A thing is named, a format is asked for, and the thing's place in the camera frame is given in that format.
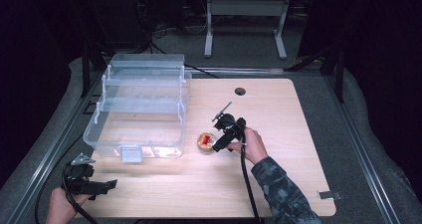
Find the transparent plastic bin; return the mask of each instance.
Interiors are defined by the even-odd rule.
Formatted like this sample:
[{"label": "transparent plastic bin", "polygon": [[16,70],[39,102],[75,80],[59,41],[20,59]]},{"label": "transparent plastic bin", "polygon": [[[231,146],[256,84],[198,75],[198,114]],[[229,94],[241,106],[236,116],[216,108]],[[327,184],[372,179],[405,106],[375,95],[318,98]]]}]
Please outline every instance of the transparent plastic bin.
[{"label": "transparent plastic bin", "polygon": [[115,55],[84,141],[124,162],[180,156],[190,80],[183,55]]}]

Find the black cable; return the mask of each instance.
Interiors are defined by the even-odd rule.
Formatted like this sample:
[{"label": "black cable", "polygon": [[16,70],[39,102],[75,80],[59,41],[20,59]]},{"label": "black cable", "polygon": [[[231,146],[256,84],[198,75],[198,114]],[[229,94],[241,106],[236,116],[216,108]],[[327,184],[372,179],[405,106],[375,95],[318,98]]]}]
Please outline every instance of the black cable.
[{"label": "black cable", "polygon": [[171,28],[171,26],[169,24],[163,24],[161,21],[161,25],[157,25],[154,31],[152,31],[152,37],[156,39],[163,38],[165,35],[167,35],[168,28]]},{"label": "black cable", "polygon": [[143,219],[138,219],[133,224],[140,224],[141,222],[143,222]]},{"label": "black cable", "polygon": [[40,205],[41,194],[43,193],[43,190],[46,187],[47,180],[50,178],[51,174],[53,173],[53,170],[57,167],[57,165],[59,164],[59,162],[63,159],[63,157],[65,157],[66,153],[68,153],[68,151],[71,150],[71,148],[78,142],[78,140],[82,137],[82,135],[84,135],[84,134],[81,133],[81,135],[79,135],[72,142],[72,144],[62,153],[62,155],[59,157],[59,159],[54,164],[54,166],[51,169],[51,171],[47,174],[46,180],[44,181],[43,185],[41,186],[41,189],[40,189],[40,191],[38,192],[38,195],[37,195],[37,200],[35,202],[35,209],[34,209],[35,223],[40,224],[40,220],[38,218],[38,207]]},{"label": "black cable", "polygon": [[199,68],[197,68],[197,67],[193,67],[193,66],[187,65],[186,63],[184,64],[184,66],[185,66],[185,67],[188,67],[188,68],[192,68],[193,70],[199,71],[199,72],[201,72],[201,73],[204,73],[204,74],[206,74],[206,75],[208,75],[208,76],[210,76],[210,77],[220,79],[220,77],[217,77],[216,75],[214,75],[214,74],[212,74],[212,73],[206,72],[206,71],[204,71],[204,70],[202,70],[202,69],[199,69]]},{"label": "black cable", "polygon": [[243,137],[242,137],[242,146],[241,146],[241,151],[240,151],[240,160],[242,164],[243,177],[245,179],[246,189],[248,190],[249,200],[251,201],[252,210],[254,212],[255,222],[257,224],[261,224],[261,219],[258,214],[257,205],[255,204],[254,194],[252,193],[251,183],[249,182],[248,171],[246,170],[246,163],[245,163],[246,135],[244,132],[242,133],[242,135]]},{"label": "black cable", "polygon": [[[150,42],[150,45],[151,45],[152,47],[154,47],[156,50],[158,50],[160,53],[162,53],[162,54],[167,54],[166,52],[164,52],[163,50],[161,50],[160,48],[158,48],[158,46],[157,46],[155,43],[153,43],[152,41]],[[220,79],[219,77],[215,76],[214,74],[211,74],[211,73],[209,73],[209,72],[206,72],[206,71],[204,71],[204,70],[202,70],[202,69],[199,69],[199,68],[197,68],[197,67],[193,67],[193,66],[187,65],[186,63],[184,64],[184,66],[185,66],[185,67],[188,67],[188,68],[192,68],[193,70],[199,71],[199,72],[201,72],[201,73],[204,73],[204,74],[206,74],[206,75],[208,75],[208,76],[210,76],[210,77]]]}]

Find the camouflage jacket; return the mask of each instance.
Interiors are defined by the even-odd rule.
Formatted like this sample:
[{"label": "camouflage jacket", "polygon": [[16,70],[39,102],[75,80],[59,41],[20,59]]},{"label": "camouflage jacket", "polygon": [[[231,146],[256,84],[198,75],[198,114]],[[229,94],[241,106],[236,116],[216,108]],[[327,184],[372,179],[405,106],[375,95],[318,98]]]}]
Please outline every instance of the camouflage jacket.
[{"label": "camouflage jacket", "polygon": [[272,157],[255,164],[252,173],[270,204],[274,223],[321,223],[307,198]]}]

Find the metal frame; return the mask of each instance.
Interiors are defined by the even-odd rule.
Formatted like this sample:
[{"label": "metal frame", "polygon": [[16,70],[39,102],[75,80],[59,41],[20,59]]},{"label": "metal frame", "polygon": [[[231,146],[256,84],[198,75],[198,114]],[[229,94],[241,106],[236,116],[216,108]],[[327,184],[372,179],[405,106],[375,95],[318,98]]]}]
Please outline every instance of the metal frame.
[{"label": "metal frame", "polygon": [[207,0],[207,36],[205,40],[204,57],[212,55],[212,16],[213,15],[242,15],[242,16],[280,16],[279,25],[274,30],[277,51],[282,60],[287,58],[282,39],[290,0],[260,1],[260,0]]},{"label": "metal frame", "polygon": [[378,205],[379,211],[381,212],[385,223],[400,223],[400,220],[394,211],[394,207],[392,206],[385,192],[385,188],[382,185],[382,182],[372,165],[372,161],[366,152],[366,148],[364,147],[363,142],[357,133],[356,127],[347,111],[345,104],[336,98],[336,84],[334,83],[334,80],[329,76],[325,76],[323,78],[325,84],[328,86],[328,90],[330,91],[331,96],[335,100],[335,104],[342,116],[342,119],[344,120],[344,124],[348,129],[352,140],[354,153],[357,157],[357,160],[359,161],[360,167],[362,168],[363,174],[366,178],[370,190],[372,191],[373,197],[376,201],[376,204]]}]

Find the wooden table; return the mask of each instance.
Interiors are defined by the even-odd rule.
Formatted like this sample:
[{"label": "wooden table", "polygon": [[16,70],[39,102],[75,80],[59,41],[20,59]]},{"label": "wooden table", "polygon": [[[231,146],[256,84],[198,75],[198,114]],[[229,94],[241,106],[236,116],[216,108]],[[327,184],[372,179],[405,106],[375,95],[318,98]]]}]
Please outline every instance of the wooden table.
[{"label": "wooden table", "polygon": [[[246,93],[238,96],[236,88]],[[269,155],[302,190],[313,211],[319,216],[333,215],[333,201],[317,197],[318,191],[329,188],[295,87],[287,79],[193,79],[182,156],[121,163],[118,157],[94,152],[96,172],[91,180],[118,182],[116,189],[84,208],[95,217],[253,217],[239,153],[204,154],[196,145],[204,131],[223,134],[211,119],[229,101],[233,103],[225,112],[243,117],[247,126],[259,131]],[[250,172],[252,165],[247,164],[259,214],[270,217],[269,205]]]}]

